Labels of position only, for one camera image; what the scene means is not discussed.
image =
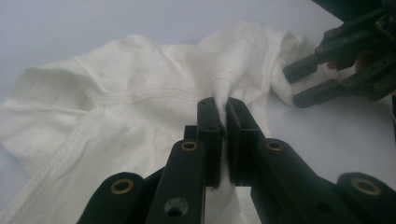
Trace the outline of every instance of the white garment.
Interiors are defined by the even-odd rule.
[[[285,31],[242,21],[197,46],[130,35],[72,59],[27,69],[0,107],[0,141],[31,176],[0,223],[76,223],[119,172],[146,177],[166,164],[198,101],[244,101],[269,135],[270,87],[292,104],[282,69],[312,52]],[[249,189],[223,176],[206,191],[205,223],[260,223]]]

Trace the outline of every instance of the wrinkled fabric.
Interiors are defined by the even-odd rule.
[[[247,104],[265,135],[272,89],[292,105],[282,69],[312,52],[300,36],[253,21],[230,25],[198,45],[160,45],[129,35],[85,55],[25,70],[0,107],[0,141],[31,177],[1,223],[76,223],[101,183],[120,172],[162,168],[198,101],[229,96]],[[249,188],[206,190],[205,223],[260,223]]]

